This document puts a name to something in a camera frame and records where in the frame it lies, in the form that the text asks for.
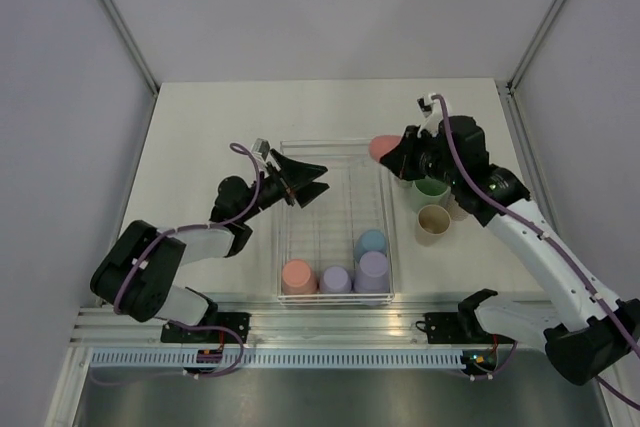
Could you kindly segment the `green cup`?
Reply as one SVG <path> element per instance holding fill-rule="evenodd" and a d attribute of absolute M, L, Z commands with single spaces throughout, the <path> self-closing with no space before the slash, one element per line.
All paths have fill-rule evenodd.
<path fill-rule="evenodd" d="M 450 196 L 450 187 L 438 180 L 424 178 L 413 182 L 409 193 L 409 205 L 414 212 L 419 212 L 428 205 L 444 207 Z"/>
<path fill-rule="evenodd" d="M 395 185 L 401 189 L 410 189 L 411 186 L 413 185 L 412 181 L 404 180 L 397 177 L 394 177 L 393 181 L 395 182 Z"/>

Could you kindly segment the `light blue cup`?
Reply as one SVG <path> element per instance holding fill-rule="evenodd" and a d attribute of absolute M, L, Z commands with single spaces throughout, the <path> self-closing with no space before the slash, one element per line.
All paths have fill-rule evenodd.
<path fill-rule="evenodd" d="M 354 259 L 359 262 L 368 252 L 379 252 L 385 255 L 388 250 L 388 242 L 385 234 L 378 229 L 370 229 L 363 232 L 354 245 Z"/>

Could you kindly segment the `beige cup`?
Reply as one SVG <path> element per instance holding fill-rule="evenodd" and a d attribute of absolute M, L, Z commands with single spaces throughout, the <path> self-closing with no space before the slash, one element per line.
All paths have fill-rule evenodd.
<path fill-rule="evenodd" d="M 416 216 L 415 239 L 422 246 L 437 242 L 451 227 L 448 211 L 439 205 L 426 205 Z"/>
<path fill-rule="evenodd" d="M 468 217 L 468 213 L 459 205 L 454 195 L 448 198 L 445 209 L 453 222 L 460 222 Z"/>

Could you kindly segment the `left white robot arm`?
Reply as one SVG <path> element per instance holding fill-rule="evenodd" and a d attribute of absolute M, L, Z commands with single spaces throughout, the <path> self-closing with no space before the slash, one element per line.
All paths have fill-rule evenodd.
<path fill-rule="evenodd" d="M 203 293 L 176 286 L 178 270 L 239 254 L 253 234 L 249 220 L 279 202 L 304 208 L 329 188 L 321 180 L 325 166 L 290 159 L 270 147 L 249 151 L 233 143 L 230 148 L 251 161 L 253 183 L 224 178 L 205 223 L 161 230 L 143 220 L 131 222 L 91 278 L 92 293 L 115 313 L 140 323 L 163 321 L 164 343 L 243 345 L 249 313 L 222 312 Z"/>

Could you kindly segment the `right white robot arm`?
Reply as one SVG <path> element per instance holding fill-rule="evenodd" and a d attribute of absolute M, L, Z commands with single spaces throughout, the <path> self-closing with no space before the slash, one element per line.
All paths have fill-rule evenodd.
<path fill-rule="evenodd" d="M 556 311 L 548 316 L 482 289 L 458 304 L 456 328 L 463 339 L 495 334 L 533 347 L 574 385 L 638 351 L 638 300 L 621 300 L 570 253 L 524 184 L 491 162 L 485 133 L 473 118 L 441 121 L 435 134 L 409 126 L 400 136 L 378 136 L 369 154 L 399 180 L 431 178 L 449 186 L 462 210 L 520 260 Z"/>

